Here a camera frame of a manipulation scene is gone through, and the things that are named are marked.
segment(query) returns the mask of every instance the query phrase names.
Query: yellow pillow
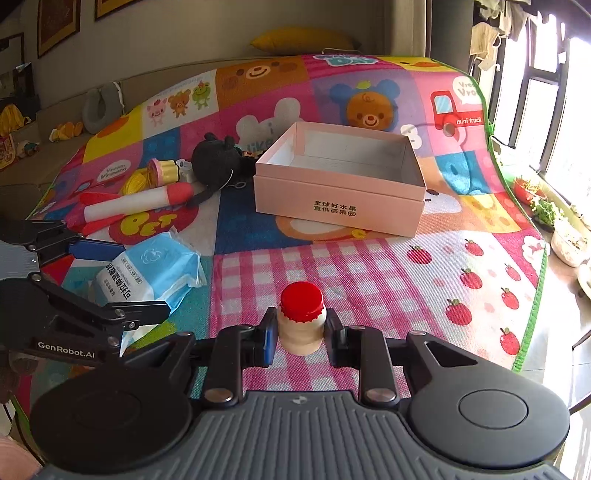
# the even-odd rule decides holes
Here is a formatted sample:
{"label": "yellow pillow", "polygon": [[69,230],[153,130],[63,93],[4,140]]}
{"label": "yellow pillow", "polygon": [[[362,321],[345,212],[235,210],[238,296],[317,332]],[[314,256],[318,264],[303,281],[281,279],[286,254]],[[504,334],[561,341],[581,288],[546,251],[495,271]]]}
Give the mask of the yellow pillow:
{"label": "yellow pillow", "polygon": [[325,28],[285,27],[269,30],[251,41],[251,45],[275,55],[321,53],[324,48],[355,50],[359,43],[350,36]]}

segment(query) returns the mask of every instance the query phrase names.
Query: blue packaging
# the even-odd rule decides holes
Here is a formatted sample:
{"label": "blue packaging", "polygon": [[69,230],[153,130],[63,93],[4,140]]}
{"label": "blue packaging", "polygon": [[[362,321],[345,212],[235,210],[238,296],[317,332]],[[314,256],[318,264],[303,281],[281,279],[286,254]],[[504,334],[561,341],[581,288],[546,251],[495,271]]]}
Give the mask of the blue packaging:
{"label": "blue packaging", "polygon": [[175,229],[121,253],[96,276],[95,303],[163,300],[174,312],[191,288],[206,283],[200,254],[185,246]]}

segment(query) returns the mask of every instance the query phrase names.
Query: red apple print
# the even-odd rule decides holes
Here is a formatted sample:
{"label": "red apple print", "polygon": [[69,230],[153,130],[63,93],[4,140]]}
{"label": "red apple print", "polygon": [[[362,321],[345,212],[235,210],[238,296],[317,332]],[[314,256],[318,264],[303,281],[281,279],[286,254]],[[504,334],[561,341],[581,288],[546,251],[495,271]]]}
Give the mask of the red apple print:
{"label": "red apple print", "polygon": [[460,275],[460,280],[466,287],[471,288],[472,290],[482,288],[482,279],[477,274],[469,268],[462,268],[462,271],[463,274]]}
{"label": "red apple print", "polygon": [[502,328],[501,332],[501,346],[503,350],[509,355],[517,355],[519,353],[519,340],[508,328]]}
{"label": "red apple print", "polygon": [[503,303],[507,305],[511,310],[517,310],[519,308],[519,300],[517,300],[515,294],[508,288],[502,288],[501,290],[503,291],[501,295]]}
{"label": "red apple print", "polygon": [[468,323],[472,321],[470,309],[463,303],[460,303],[460,300],[447,299],[447,301],[449,302],[449,305],[445,309],[445,314],[452,323],[455,323],[456,325],[468,325]]}
{"label": "red apple print", "polygon": [[423,250],[420,246],[410,246],[410,250],[407,252],[407,257],[411,262],[428,264],[432,262],[431,254],[426,250]]}
{"label": "red apple print", "polygon": [[519,275],[519,272],[516,269],[514,269],[512,266],[508,264],[505,264],[505,266],[505,271],[507,272],[507,275],[509,275],[509,278],[515,281],[521,280],[521,275]]}
{"label": "red apple print", "polygon": [[480,245],[474,242],[474,240],[466,239],[464,247],[466,247],[466,250],[468,250],[468,252],[470,252],[472,255],[475,255],[477,257],[481,257],[482,255],[484,255],[484,251],[482,250],[482,248],[480,248]]}

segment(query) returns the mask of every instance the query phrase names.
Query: picture frame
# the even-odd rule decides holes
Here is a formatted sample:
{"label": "picture frame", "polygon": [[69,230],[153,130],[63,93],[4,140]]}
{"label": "picture frame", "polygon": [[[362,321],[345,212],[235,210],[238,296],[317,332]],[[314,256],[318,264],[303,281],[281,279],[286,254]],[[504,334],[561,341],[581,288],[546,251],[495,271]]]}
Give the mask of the picture frame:
{"label": "picture frame", "polygon": [[95,22],[141,0],[95,0]]}
{"label": "picture frame", "polygon": [[80,31],[81,0],[39,0],[37,58]]}

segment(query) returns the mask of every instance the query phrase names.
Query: screw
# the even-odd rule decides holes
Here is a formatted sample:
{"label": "screw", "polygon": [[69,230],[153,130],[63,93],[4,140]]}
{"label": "screw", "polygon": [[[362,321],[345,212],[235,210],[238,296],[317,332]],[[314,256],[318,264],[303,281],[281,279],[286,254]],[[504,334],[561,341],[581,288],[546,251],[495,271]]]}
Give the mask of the screw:
{"label": "screw", "polygon": [[226,403],[233,399],[234,394],[227,388],[210,388],[205,391],[204,397],[211,403]]}
{"label": "screw", "polygon": [[376,403],[388,403],[396,398],[396,393],[389,388],[371,388],[365,396]]}

